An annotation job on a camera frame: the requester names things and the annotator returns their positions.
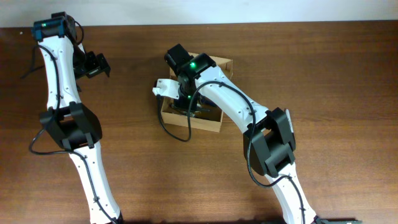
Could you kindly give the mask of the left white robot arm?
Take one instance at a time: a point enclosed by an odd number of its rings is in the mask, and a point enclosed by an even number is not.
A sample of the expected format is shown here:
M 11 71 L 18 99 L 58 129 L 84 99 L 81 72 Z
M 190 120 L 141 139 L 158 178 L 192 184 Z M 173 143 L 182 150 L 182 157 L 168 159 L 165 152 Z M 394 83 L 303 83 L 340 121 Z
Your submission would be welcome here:
M 122 223 L 123 215 L 116 203 L 103 167 L 98 117 L 79 96 L 76 80 L 110 74 L 111 68 L 103 54 L 87 52 L 83 36 L 77 34 L 81 25 L 66 12 L 56 12 L 49 19 L 36 21 L 32 36 L 40 50 L 46 71 L 48 100 L 39 115 L 41 136 L 48 133 L 59 150 L 74 163 L 85 192 L 91 223 Z

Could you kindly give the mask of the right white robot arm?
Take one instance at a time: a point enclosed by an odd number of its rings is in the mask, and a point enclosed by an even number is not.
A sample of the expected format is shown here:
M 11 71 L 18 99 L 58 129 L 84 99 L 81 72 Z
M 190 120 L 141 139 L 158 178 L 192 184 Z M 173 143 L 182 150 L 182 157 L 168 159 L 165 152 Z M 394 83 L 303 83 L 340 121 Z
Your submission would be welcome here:
M 287 110 L 269 110 L 248 97 L 207 54 L 190 55 L 180 44 L 164 56 L 176 80 L 164 83 L 164 96 L 191 118 L 201 97 L 209 99 L 243 134 L 244 157 L 252 181 L 272 188 L 286 223 L 320 223 L 297 177 L 296 142 Z

